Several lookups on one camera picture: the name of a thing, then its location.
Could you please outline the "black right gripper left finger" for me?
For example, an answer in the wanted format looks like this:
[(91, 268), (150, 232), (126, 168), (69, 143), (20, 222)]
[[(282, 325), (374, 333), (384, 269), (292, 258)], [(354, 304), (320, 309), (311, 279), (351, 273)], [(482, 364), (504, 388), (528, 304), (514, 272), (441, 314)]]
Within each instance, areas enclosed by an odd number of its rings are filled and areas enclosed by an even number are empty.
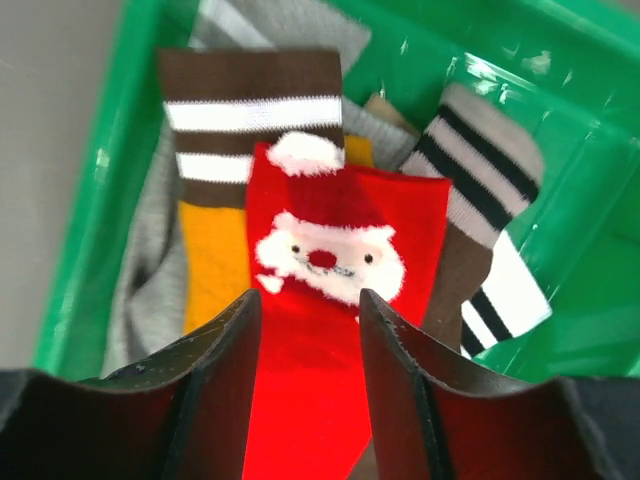
[(1, 374), (5, 479), (238, 479), (261, 336), (250, 290), (106, 378)]

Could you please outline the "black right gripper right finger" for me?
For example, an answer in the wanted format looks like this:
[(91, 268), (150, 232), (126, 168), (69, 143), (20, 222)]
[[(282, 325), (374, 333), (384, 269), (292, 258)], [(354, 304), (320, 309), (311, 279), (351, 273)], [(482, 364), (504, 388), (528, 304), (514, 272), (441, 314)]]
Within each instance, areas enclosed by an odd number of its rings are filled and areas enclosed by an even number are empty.
[(468, 360), (360, 294), (360, 338), (383, 479), (635, 479), (639, 382), (527, 383)]

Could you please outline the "red santa sock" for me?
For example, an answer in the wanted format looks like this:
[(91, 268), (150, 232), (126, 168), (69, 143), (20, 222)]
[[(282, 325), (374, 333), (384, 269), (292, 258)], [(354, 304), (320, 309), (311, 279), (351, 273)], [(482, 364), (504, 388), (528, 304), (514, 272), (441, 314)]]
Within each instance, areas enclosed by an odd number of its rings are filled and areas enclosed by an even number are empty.
[(348, 477), (371, 438), (360, 294), (422, 322), (450, 189), (349, 165), (311, 134), (256, 145), (246, 222), (263, 319), (245, 478)]

